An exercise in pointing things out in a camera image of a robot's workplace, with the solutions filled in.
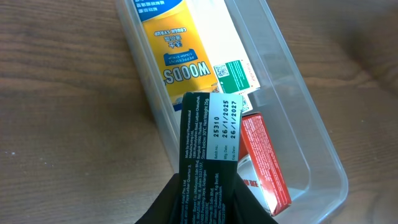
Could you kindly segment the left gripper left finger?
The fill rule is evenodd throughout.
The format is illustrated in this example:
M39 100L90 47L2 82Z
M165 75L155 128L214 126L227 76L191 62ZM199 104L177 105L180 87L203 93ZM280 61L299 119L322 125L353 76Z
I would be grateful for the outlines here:
M135 224L176 224L178 223L179 174L175 173L162 189L155 201Z

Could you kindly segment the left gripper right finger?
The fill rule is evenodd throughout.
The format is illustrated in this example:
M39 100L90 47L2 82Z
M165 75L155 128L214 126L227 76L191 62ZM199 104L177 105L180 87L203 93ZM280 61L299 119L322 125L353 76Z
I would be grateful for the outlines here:
M261 206L243 179L236 174L232 224L278 224Z

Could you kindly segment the red box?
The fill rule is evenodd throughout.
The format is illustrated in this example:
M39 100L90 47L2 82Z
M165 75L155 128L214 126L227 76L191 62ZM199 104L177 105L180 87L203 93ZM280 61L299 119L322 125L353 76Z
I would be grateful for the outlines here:
M273 217L292 204L261 113L242 118L238 174L264 210Z

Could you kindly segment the clear plastic container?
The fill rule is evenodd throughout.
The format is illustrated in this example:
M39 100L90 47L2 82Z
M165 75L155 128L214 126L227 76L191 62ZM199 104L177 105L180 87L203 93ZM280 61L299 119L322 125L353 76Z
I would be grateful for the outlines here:
M320 223L346 199L348 178L292 54L265 1L226 0L260 87L249 95L271 135L292 204L279 223ZM116 3L141 82L173 170L180 119L172 108L132 1Z

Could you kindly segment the dark green box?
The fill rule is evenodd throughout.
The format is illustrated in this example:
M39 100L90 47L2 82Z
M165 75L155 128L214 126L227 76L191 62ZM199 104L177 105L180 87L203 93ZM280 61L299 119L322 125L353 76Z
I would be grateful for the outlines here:
M240 95L184 94L176 223L232 221L242 109Z

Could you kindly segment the white green box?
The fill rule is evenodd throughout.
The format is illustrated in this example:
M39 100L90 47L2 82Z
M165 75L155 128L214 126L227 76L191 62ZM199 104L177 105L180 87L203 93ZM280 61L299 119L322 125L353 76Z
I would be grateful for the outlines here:
M224 0L188 0L222 93L251 93L259 81Z

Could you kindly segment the yellow blue box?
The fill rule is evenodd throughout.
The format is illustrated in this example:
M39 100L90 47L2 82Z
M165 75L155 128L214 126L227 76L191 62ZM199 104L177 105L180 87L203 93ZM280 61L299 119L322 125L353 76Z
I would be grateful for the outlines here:
M175 111L186 92L212 92L218 81L184 0L133 0Z

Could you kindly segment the blue white box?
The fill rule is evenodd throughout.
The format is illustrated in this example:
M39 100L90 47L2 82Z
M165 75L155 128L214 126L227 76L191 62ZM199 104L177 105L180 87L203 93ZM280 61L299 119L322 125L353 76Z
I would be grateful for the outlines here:
M253 110L248 94L240 93L243 97L243 113L248 113Z

